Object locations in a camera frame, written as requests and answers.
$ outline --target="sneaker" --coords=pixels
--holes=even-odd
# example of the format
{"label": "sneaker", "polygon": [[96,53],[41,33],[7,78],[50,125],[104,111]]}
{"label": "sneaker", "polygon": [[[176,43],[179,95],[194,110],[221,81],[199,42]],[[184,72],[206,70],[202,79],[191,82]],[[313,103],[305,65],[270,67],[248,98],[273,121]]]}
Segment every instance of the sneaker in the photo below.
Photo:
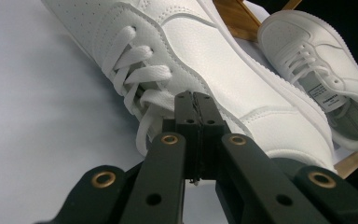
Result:
{"label": "sneaker", "polygon": [[174,95],[214,98],[233,133],[271,158],[334,170],[323,111],[306,94],[244,53],[206,0],[44,0],[75,42],[113,82],[140,120],[136,145],[161,132]]}
{"label": "sneaker", "polygon": [[278,73],[319,104],[333,140],[358,150],[358,65],[338,32],[308,13],[284,10],[263,21],[258,42]]}

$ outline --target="shoe label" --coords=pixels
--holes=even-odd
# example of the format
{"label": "shoe label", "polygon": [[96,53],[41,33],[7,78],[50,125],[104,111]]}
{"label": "shoe label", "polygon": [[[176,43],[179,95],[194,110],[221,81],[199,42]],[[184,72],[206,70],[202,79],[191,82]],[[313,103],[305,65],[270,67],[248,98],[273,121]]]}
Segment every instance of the shoe label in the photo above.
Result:
{"label": "shoe label", "polygon": [[345,105],[348,98],[338,95],[321,84],[315,76],[306,76],[299,80],[308,95],[318,103],[324,113],[331,112]]}

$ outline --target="white sneaker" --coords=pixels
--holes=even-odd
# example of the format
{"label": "white sneaker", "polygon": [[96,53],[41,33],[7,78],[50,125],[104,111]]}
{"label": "white sneaker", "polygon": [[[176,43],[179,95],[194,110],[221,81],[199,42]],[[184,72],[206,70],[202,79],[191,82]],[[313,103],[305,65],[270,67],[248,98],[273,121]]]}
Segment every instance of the white sneaker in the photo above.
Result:
{"label": "white sneaker", "polygon": [[308,13],[285,10],[263,21],[258,42],[278,73],[324,110],[333,140],[358,150],[358,65],[338,32]]}
{"label": "white sneaker", "polygon": [[77,44],[113,82],[146,134],[161,132],[174,95],[211,95],[233,133],[270,157],[334,170],[323,111],[306,94],[256,63],[236,44],[212,1],[44,0]]}

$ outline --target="brass insert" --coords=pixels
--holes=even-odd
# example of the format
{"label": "brass insert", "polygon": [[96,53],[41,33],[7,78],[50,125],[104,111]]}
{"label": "brass insert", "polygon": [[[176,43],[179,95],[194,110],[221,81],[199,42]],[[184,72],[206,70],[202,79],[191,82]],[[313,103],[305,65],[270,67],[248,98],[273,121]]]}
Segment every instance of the brass insert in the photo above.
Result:
{"label": "brass insert", "polygon": [[167,145],[173,145],[176,144],[179,141],[178,137],[175,135],[164,135],[161,138],[161,142]]}
{"label": "brass insert", "polygon": [[333,189],[337,185],[336,181],[333,178],[321,172],[311,172],[308,174],[308,178],[315,185],[325,189]]}
{"label": "brass insert", "polygon": [[102,171],[96,175],[94,175],[91,179],[91,184],[94,188],[104,189],[111,186],[116,180],[116,175],[110,171]]}
{"label": "brass insert", "polygon": [[246,144],[246,139],[241,136],[231,136],[228,140],[230,141],[230,143],[237,146],[242,146]]}

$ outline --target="shoelace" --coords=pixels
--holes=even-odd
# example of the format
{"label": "shoelace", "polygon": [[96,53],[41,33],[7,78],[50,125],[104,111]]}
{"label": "shoelace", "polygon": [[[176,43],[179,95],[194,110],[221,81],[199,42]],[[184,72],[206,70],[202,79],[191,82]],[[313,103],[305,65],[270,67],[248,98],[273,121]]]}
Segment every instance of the shoelace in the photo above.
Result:
{"label": "shoelace", "polygon": [[[148,46],[131,46],[131,41],[136,37],[136,29],[131,26],[124,27],[118,32],[103,60],[103,73],[113,82],[115,90],[124,96],[124,105],[134,115],[140,106],[146,112],[140,120],[138,133],[136,135],[136,147],[143,155],[147,153],[146,137],[151,132],[156,119],[173,112],[174,96],[167,91],[145,90],[136,105],[135,97],[141,83],[160,82],[162,85],[168,83],[172,78],[171,70],[165,65],[148,65],[145,60],[153,56],[153,50]],[[144,67],[133,70],[130,67],[135,63],[144,63]]]}
{"label": "shoelace", "polygon": [[[312,72],[319,72],[321,75],[328,76],[330,71],[321,65],[318,60],[313,57],[313,53],[310,53],[313,49],[307,45],[300,45],[296,50],[293,50],[292,54],[287,54],[283,57],[281,64],[284,65],[287,74],[293,74],[293,78],[289,81],[291,84],[296,83],[302,77],[307,76]],[[336,127],[337,124],[334,119],[340,119],[348,112],[351,106],[351,101],[348,100],[344,106],[341,107],[340,112],[329,118],[330,125]]]}

